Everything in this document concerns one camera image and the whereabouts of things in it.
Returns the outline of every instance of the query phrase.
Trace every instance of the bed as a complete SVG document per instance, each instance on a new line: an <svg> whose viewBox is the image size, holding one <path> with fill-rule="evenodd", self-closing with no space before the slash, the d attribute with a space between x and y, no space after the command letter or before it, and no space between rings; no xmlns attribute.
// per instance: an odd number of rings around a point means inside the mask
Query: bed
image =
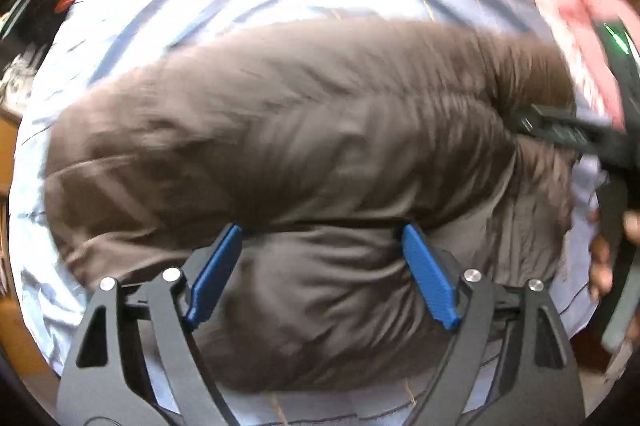
<svg viewBox="0 0 640 426"><path fill-rule="evenodd" d="M607 120L604 100L584 64L575 38L558 13L559 0L76 0L33 82L22 118L10 193L12 271L24 321L50 366L60 373L75 328L90 297L68 273L47 229L42 200L48 129L57 114L108 75L155 61L172 48L273 22L385 17L450 21L499 32L533 32L556 42L569 64L578 114ZM593 228L598 164L582 159L574 171L573 228L551 287L570 335L589 322L588 244ZM162 406L177 411L158 358L147 362ZM488 349L468 409L482 405L497 362ZM431 374L348 394L244 396L223 390L243 425L325 422L337 425L401 424Z"/></svg>

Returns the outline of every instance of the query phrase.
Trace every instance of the person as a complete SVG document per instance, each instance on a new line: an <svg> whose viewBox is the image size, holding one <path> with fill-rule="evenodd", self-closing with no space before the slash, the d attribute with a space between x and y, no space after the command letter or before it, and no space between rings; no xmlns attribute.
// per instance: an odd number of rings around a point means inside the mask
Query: person
<svg viewBox="0 0 640 426"><path fill-rule="evenodd" d="M594 213L592 218L594 221L599 220L599 213ZM640 246L640 212L625 214L625 233L632 243ZM613 271L609 257L609 244L601 235L598 235L591 243L591 268L589 271L591 298L596 301L608 294L613 285ZM640 310L636 311L636 317L629 325L626 338L634 346L640 345Z"/></svg>

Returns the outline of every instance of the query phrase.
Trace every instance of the green led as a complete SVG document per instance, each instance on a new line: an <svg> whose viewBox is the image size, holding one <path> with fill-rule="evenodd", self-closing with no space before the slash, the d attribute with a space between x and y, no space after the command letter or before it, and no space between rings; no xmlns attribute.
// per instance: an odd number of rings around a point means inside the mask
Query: green led
<svg viewBox="0 0 640 426"><path fill-rule="evenodd" d="M625 44L624 40L622 40L622 38L620 38L607 24L605 24L604 27L607 28L609 34L613 36L613 39L616 41L616 44L618 44L618 47L622 49L622 52L629 54L629 48Z"/></svg>

